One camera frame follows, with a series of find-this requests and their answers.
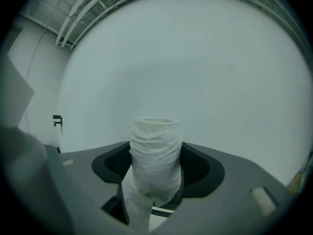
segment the white cloth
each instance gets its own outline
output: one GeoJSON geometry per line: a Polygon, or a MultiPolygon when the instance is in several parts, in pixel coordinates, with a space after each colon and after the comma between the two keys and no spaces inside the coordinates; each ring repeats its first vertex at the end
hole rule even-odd
{"type": "Polygon", "coordinates": [[[130,227],[148,232],[153,206],[170,202],[180,187],[179,121],[136,118],[131,138],[132,165],[122,182],[130,227]]]}

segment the white backdrop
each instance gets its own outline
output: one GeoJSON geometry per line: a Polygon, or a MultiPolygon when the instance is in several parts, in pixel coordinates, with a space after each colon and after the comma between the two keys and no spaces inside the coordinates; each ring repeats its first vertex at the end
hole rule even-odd
{"type": "Polygon", "coordinates": [[[61,150],[126,141],[135,116],[250,159],[287,184],[312,147],[313,81],[295,43],[239,0],[137,0],[78,45],[59,98],[61,150]]]}

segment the black wall fixture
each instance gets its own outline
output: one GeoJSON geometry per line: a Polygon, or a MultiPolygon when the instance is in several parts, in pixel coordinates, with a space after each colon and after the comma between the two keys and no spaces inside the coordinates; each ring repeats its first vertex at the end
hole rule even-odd
{"type": "Polygon", "coordinates": [[[62,124],[62,117],[60,115],[53,115],[53,123],[54,123],[54,126],[57,126],[58,123],[61,126],[63,126],[63,124],[62,124]]]}

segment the gray panel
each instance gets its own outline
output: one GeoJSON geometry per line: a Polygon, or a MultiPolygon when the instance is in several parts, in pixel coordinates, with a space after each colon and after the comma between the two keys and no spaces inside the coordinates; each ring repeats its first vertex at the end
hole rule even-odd
{"type": "Polygon", "coordinates": [[[17,127],[34,91],[15,69],[6,53],[0,53],[0,124],[17,127]]]}
{"type": "Polygon", "coordinates": [[[249,190],[265,187],[285,208],[291,196],[286,188],[257,164],[234,155],[190,144],[199,151],[220,161],[225,168],[222,184],[202,199],[183,198],[181,205],[168,222],[152,234],[244,234],[253,228],[265,228],[271,217],[261,216],[249,190]]]}
{"type": "Polygon", "coordinates": [[[99,178],[93,172],[91,163],[97,156],[124,143],[120,142],[91,150],[60,154],[62,160],[73,159],[75,161],[75,163],[65,166],[66,170],[87,196],[99,207],[116,195],[118,185],[106,183],[99,178]]]}
{"type": "MultiPolygon", "coordinates": [[[[92,171],[91,163],[98,155],[124,144],[124,142],[92,150],[60,154],[63,160],[72,158],[74,164],[66,169],[81,189],[102,206],[116,194],[117,185],[102,181],[92,171]]],[[[291,203],[287,189],[257,164],[234,155],[207,147],[189,144],[193,148],[220,161],[225,169],[222,184],[204,198],[183,198],[182,203],[168,221],[154,230],[158,235],[189,234],[242,234],[261,231],[278,218],[291,203]],[[278,208],[264,218],[254,203],[250,190],[265,187],[278,208]]]]}
{"type": "MultiPolygon", "coordinates": [[[[107,149],[109,150],[112,147],[115,147],[115,145],[107,146],[107,149]]],[[[86,195],[85,192],[80,189],[79,186],[90,186],[91,189],[87,190],[87,192],[98,192],[100,196],[103,196],[104,201],[106,201],[106,199],[108,199],[108,197],[112,195],[112,192],[114,192],[114,190],[110,188],[110,186],[107,186],[105,184],[103,184],[104,186],[102,186],[101,184],[97,184],[95,183],[96,180],[94,181],[92,177],[88,177],[88,175],[90,175],[89,169],[91,169],[91,163],[89,163],[89,160],[92,159],[93,152],[94,154],[97,153],[95,149],[93,150],[93,152],[92,150],[89,150],[87,152],[62,154],[62,156],[66,155],[66,158],[74,158],[77,161],[77,163],[67,166],[64,166],[62,164],[60,155],[54,147],[46,147],[46,150],[48,155],[48,164],[50,171],[52,172],[52,177],[70,213],[76,235],[139,234],[139,232],[134,231],[122,222],[112,218],[110,215],[102,211],[99,206],[95,205],[95,203],[90,198],[88,198],[88,194],[86,195]],[[65,168],[75,164],[75,169],[72,168],[71,172],[67,173],[65,168]],[[79,184],[77,184],[73,180],[73,178],[70,177],[70,174],[75,174],[75,172],[77,173],[75,179],[78,179],[78,175],[83,177],[79,178],[79,184]]]]}

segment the ceiling pipe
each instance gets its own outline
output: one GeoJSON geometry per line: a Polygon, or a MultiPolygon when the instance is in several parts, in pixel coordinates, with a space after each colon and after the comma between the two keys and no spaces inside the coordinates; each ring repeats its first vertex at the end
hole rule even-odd
{"type": "MultiPolygon", "coordinates": [[[[106,13],[108,13],[114,6],[116,6],[117,4],[120,4],[122,2],[124,2],[126,0],[121,0],[119,2],[117,2],[116,4],[113,5],[109,5],[109,8],[107,10],[105,10],[104,12],[102,12],[98,17],[96,17],[85,29],[84,31],[78,36],[78,38],[75,40],[75,42],[73,43],[73,45],[70,47],[71,49],[77,44],[77,42],[81,39],[81,37],[88,31],[88,29],[90,29],[102,16],[104,16],[106,13]]],[[[305,48],[304,43],[302,42],[302,39],[298,36],[298,34],[294,31],[294,29],[281,17],[279,16],[276,12],[274,12],[271,8],[269,8],[267,5],[262,4],[260,1],[258,0],[249,0],[251,2],[256,3],[257,5],[259,5],[260,7],[266,9],[268,12],[271,12],[272,15],[274,15],[276,17],[276,19],[278,19],[278,21],[283,24],[300,42],[301,46],[305,48]]]]}
{"type": "Polygon", "coordinates": [[[104,8],[107,9],[108,7],[102,2],[101,0],[98,1],[98,3],[104,8]]]}
{"type": "Polygon", "coordinates": [[[63,32],[64,32],[64,30],[65,30],[65,28],[66,28],[66,26],[67,26],[67,24],[68,24],[68,22],[69,22],[69,20],[70,20],[70,18],[76,13],[76,11],[78,10],[79,6],[80,6],[84,1],[85,1],[85,0],[77,0],[77,2],[74,4],[74,6],[73,6],[73,7],[71,8],[71,10],[69,11],[67,17],[65,18],[65,20],[64,20],[64,22],[63,22],[63,24],[62,24],[62,26],[61,26],[61,29],[60,29],[59,34],[58,34],[58,36],[57,36],[57,39],[56,39],[56,41],[55,41],[55,45],[58,45],[58,44],[59,44],[59,41],[60,41],[60,39],[61,39],[61,37],[62,37],[62,34],[63,34],[63,32]]]}
{"type": "Polygon", "coordinates": [[[65,46],[69,36],[71,35],[72,31],[76,27],[76,25],[81,21],[81,19],[85,16],[85,14],[98,2],[99,0],[91,0],[83,9],[82,11],[78,14],[76,17],[75,21],[73,22],[72,26],[69,28],[67,34],[65,35],[65,38],[63,39],[63,42],[61,44],[62,47],[65,46]]]}
{"type": "Polygon", "coordinates": [[[113,10],[114,8],[116,8],[116,6],[119,6],[120,4],[126,2],[127,0],[120,0],[117,3],[115,3],[114,5],[111,5],[108,9],[106,9],[105,11],[103,11],[100,15],[98,15],[84,30],[83,32],[78,36],[78,38],[75,40],[75,42],[72,44],[72,46],[70,47],[70,49],[73,49],[74,46],[77,44],[77,42],[82,38],[82,36],[105,14],[109,13],[111,10],[113,10]]]}
{"type": "MultiPolygon", "coordinates": [[[[62,43],[62,42],[59,42],[59,44],[61,44],[61,43],[62,43]]],[[[65,44],[65,46],[69,46],[69,47],[70,47],[70,46],[71,46],[71,44],[65,44]]]]}

